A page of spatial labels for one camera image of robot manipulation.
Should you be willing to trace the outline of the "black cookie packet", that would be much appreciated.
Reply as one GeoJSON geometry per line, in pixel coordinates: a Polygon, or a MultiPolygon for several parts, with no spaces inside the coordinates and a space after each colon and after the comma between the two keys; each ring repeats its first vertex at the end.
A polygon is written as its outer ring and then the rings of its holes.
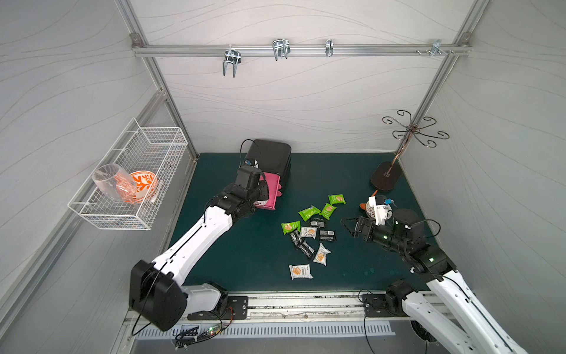
{"type": "Polygon", "coordinates": [[[335,242],[337,240],[337,237],[335,235],[335,232],[332,230],[320,230],[318,239],[324,242],[335,242]]]}
{"type": "Polygon", "coordinates": [[[300,250],[309,261],[313,260],[315,257],[315,251],[314,249],[308,244],[308,243],[300,243],[297,246],[297,249],[300,250]]]}
{"type": "Polygon", "coordinates": [[[299,233],[295,230],[290,233],[291,240],[293,241],[293,246],[297,249],[302,244],[302,239],[299,233]]]}
{"type": "Polygon", "coordinates": [[[326,221],[323,218],[312,218],[310,220],[310,227],[324,229],[326,227],[326,221]]]}

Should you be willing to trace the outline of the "black pink drawer cabinet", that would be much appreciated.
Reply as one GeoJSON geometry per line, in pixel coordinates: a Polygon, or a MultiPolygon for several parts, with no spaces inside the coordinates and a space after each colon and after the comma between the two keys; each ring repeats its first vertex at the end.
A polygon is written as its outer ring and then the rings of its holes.
{"type": "Polygon", "coordinates": [[[282,196],[291,167],[292,148],[284,142],[253,140],[244,162],[259,168],[267,178],[269,199],[257,201],[259,209],[275,210],[282,196]]]}

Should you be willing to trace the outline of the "white cookie packet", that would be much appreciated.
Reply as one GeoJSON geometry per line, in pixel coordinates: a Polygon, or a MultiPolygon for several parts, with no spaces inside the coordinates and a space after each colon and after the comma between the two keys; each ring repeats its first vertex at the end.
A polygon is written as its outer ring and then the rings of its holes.
{"type": "Polygon", "coordinates": [[[312,279],[310,264],[306,265],[289,265],[290,276],[292,280],[297,279],[312,279]]]}
{"type": "Polygon", "coordinates": [[[328,255],[331,254],[331,253],[332,252],[329,249],[327,249],[327,247],[325,247],[323,243],[320,243],[318,251],[316,252],[312,261],[314,263],[321,264],[323,266],[327,266],[327,258],[328,258],[328,255]]]}
{"type": "Polygon", "coordinates": [[[302,227],[299,233],[300,239],[316,239],[318,229],[316,227],[302,227]]]}

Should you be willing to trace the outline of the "white cookie packet front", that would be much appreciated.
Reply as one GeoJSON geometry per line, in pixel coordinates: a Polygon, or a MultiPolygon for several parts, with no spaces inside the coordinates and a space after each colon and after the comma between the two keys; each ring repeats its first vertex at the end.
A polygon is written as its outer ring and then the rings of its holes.
{"type": "Polygon", "coordinates": [[[310,264],[306,265],[289,265],[290,276],[292,280],[297,279],[312,279],[310,264]]]}

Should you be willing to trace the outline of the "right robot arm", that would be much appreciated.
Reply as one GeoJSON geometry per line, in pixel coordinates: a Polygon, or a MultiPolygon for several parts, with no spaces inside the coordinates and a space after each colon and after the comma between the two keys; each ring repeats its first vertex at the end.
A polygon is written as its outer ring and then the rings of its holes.
{"type": "Polygon", "coordinates": [[[524,353],[483,306],[454,262],[439,246],[428,243],[424,219],[410,209],[397,209],[391,218],[384,224],[363,216],[340,222],[352,237],[398,254],[452,316],[437,311],[405,280],[387,287],[381,308],[395,316],[410,317],[450,353],[524,353]]]}

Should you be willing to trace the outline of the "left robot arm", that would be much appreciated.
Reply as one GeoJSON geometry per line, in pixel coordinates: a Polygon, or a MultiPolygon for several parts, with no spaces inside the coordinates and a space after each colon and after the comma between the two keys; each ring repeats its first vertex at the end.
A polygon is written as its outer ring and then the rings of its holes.
{"type": "Polygon", "coordinates": [[[254,204],[269,199],[268,184],[245,189],[229,185],[207,205],[200,219],[173,246],[151,262],[140,260],[131,270],[129,306],[159,330],[171,329],[184,314],[216,311],[226,297],[220,286],[182,286],[190,271],[214,242],[254,204]]]}

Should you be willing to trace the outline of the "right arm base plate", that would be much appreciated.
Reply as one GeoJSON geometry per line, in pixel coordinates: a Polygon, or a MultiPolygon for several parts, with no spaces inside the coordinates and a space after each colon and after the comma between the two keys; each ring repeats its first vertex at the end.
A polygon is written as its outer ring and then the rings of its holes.
{"type": "Polygon", "coordinates": [[[368,318],[397,317],[393,307],[388,303],[386,294],[361,294],[358,296],[362,303],[364,316],[368,318]]]}

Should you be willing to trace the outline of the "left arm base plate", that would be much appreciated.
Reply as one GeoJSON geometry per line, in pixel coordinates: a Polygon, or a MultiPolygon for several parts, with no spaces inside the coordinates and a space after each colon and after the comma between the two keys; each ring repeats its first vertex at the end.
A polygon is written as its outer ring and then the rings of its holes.
{"type": "Polygon", "coordinates": [[[249,298],[247,296],[224,296],[212,311],[188,314],[188,320],[223,321],[242,320],[248,316],[249,298]]]}

